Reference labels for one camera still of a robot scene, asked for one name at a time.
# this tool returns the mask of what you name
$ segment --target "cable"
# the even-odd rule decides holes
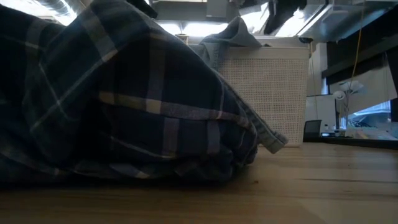
[[[353,82],[354,76],[355,76],[355,70],[356,70],[356,65],[358,63],[358,55],[359,55],[359,46],[361,45],[361,36],[362,36],[362,28],[363,28],[363,17],[364,17],[364,12],[365,12],[365,3],[366,0],[363,0],[363,6],[362,6],[362,12],[361,12],[361,27],[359,28],[359,34],[358,34],[358,44],[356,46],[356,55],[355,55],[355,62],[354,62],[354,69],[353,69],[353,74],[349,80],[349,86],[348,86],[348,94],[347,94],[347,104],[346,107],[348,109],[348,105],[349,105],[349,96],[351,94],[351,84]]]
[[[310,50],[311,50],[311,76],[312,76],[313,93],[314,93],[313,97],[315,99],[315,111],[317,112],[317,119],[318,119],[317,87],[315,85],[315,72],[313,71],[312,42],[310,43]]]

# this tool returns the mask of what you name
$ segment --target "wood grain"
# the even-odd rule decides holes
[[[398,223],[398,151],[260,149],[221,187],[3,190],[0,223]]]

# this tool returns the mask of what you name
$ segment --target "gray cloth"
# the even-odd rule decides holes
[[[261,44],[248,32],[243,19],[235,17],[219,34],[205,37],[200,44],[189,45],[211,68],[218,70],[228,47],[260,48]]]
[[[216,71],[218,71],[218,65],[220,62],[222,62],[226,50],[230,46],[251,48],[262,47],[262,45],[253,37],[253,35],[248,32],[246,24],[240,17],[233,19],[223,32],[205,37],[198,45],[190,45],[193,51],[195,51],[209,67]],[[239,94],[234,90],[233,87],[229,85],[222,75],[220,75],[218,72],[217,74],[220,80],[223,82],[223,85],[227,87],[235,101],[248,115],[250,121],[257,129],[257,140],[259,143],[265,146],[270,144],[272,145],[275,142],[275,139],[274,137],[270,138],[270,136],[275,136],[276,139],[281,142],[288,142],[288,139],[285,136],[272,131],[267,123],[260,118],[258,114],[239,96]],[[269,148],[268,150],[271,153],[276,153],[279,149],[273,147]]]

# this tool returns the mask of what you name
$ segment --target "wall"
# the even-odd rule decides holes
[[[322,80],[322,71],[328,68],[326,44],[313,44],[313,53],[308,68],[307,96],[328,94],[326,80]]]
[[[339,83],[349,81],[343,80],[330,85],[330,91],[341,90]],[[359,93],[353,94],[349,98],[349,113],[355,113],[374,105],[397,98],[397,91],[392,80],[391,70],[387,65],[375,68],[361,75],[357,75],[353,80],[359,81],[364,87]]]

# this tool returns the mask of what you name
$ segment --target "dark blue plaid comforter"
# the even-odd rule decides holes
[[[286,138],[123,0],[68,27],[0,6],[0,182],[224,181]]]

